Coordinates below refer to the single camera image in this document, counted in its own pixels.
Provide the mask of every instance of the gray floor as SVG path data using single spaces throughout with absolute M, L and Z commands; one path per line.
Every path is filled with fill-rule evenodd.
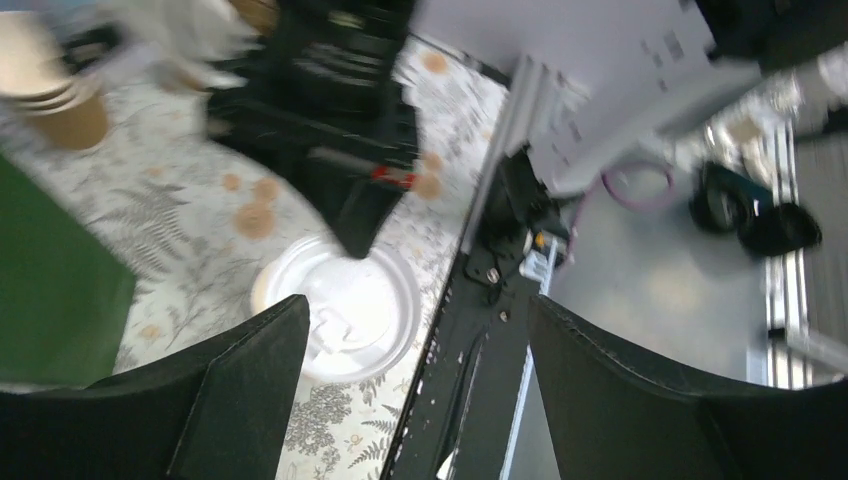
M 801 203 L 823 234 L 804 254 L 810 327 L 848 344 L 848 136 L 799 145 L 795 164 Z

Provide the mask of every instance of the white panel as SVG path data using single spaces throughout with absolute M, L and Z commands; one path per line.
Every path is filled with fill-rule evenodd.
M 680 0 L 420 0 L 413 22 L 432 37 L 511 73 L 529 54 L 595 90 L 627 71 L 644 36 L 656 37 Z

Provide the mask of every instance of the floral tablecloth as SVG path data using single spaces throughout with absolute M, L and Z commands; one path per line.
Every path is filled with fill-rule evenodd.
M 405 50 L 398 78 L 419 108 L 421 168 L 439 171 L 444 189 L 431 201 L 407 195 L 378 241 L 412 265 L 422 327 L 385 375 L 354 385 L 301 378 L 278 479 L 379 476 L 506 94 L 420 43 Z M 270 172 L 197 134 L 197 96 L 139 79 L 107 103 L 115 126 L 95 152 L 53 150 L 3 111 L 0 142 L 139 274 L 121 372 L 244 321 L 259 270 L 324 227 Z

